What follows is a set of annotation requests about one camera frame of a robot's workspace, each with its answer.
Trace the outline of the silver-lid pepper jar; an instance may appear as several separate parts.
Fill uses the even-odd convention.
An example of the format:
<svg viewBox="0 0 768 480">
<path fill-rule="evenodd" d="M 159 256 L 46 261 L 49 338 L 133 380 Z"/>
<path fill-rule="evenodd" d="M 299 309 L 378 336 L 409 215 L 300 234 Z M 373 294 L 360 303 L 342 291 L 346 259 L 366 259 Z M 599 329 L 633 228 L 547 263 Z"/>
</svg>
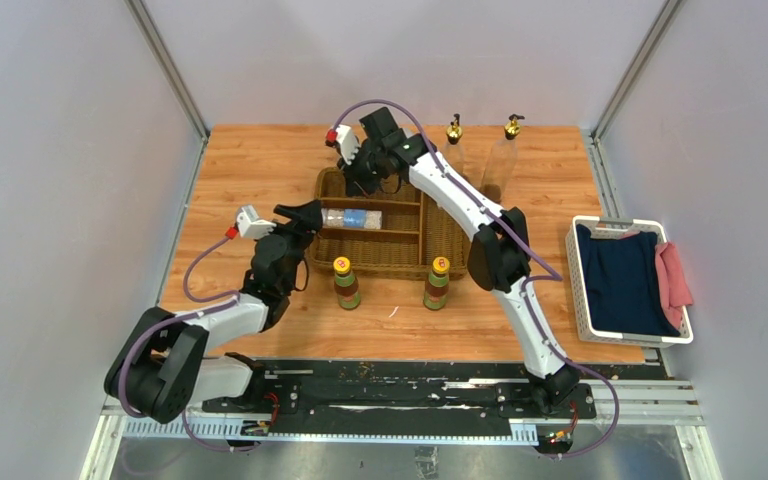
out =
<svg viewBox="0 0 768 480">
<path fill-rule="evenodd" d="M 383 212 L 380 210 L 353 208 L 323 208 L 323 226 L 326 228 L 345 228 L 363 230 L 381 230 Z"/>
</svg>

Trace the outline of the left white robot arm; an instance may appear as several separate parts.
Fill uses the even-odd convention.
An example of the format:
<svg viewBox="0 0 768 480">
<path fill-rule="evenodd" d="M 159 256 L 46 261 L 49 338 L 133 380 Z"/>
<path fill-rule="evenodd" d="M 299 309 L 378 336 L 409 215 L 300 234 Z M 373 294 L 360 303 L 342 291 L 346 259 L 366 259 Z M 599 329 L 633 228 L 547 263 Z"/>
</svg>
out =
<svg viewBox="0 0 768 480">
<path fill-rule="evenodd" d="M 275 326 L 298 291 L 298 268 L 323 227 L 322 204 L 278 205 L 283 222 L 261 218 L 253 206 L 238 209 L 220 245 L 238 237 L 254 242 L 243 284 L 201 299 L 201 309 L 170 312 L 159 306 L 143 312 L 105 377 L 107 395 L 125 412 L 160 424 L 178 418 L 193 403 L 228 398 L 243 413 L 266 400 L 263 370 L 240 354 L 210 356 L 234 339 Z"/>
</svg>

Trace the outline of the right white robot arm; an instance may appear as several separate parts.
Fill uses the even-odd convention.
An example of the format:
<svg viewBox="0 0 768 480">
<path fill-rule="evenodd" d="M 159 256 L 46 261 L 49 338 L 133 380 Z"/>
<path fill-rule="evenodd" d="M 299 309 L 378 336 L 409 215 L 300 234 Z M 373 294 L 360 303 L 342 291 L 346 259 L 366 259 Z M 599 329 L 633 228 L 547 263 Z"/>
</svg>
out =
<svg viewBox="0 0 768 480">
<path fill-rule="evenodd" d="M 392 102 L 364 116 L 365 133 L 336 121 L 325 143 L 339 155 L 346 192 L 367 195 L 397 176 L 436 202 L 470 239 L 468 272 L 503 309 L 524 355 L 530 385 L 526 401 L 544 417 L 556 417 L 571 403 L 580 376 L 556 340 L 542 311 L 530 263 L 538 258 L 528 243 L 524 213 L 505 208 L 473 187 L 429 140 L 422 127 L 397 124 Z"/>
</svg>

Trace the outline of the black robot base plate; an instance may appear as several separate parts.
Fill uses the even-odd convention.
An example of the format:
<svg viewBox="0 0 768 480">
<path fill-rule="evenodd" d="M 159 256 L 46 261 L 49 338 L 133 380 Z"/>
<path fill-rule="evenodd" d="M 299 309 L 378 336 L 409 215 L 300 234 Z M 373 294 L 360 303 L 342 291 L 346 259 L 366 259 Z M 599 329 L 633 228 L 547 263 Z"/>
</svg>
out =
<svg viewBox="0 0 768 480">
<path fill-rule="evenodd" d="M 209 413 L 277 419 L 290 435 L 500 437 L 513 420 L 565 428 L 593 420 L 592 389 L 536 393 L 514 362 L 265 359 L 260 401 L 220 398 Z"/>
</svg>

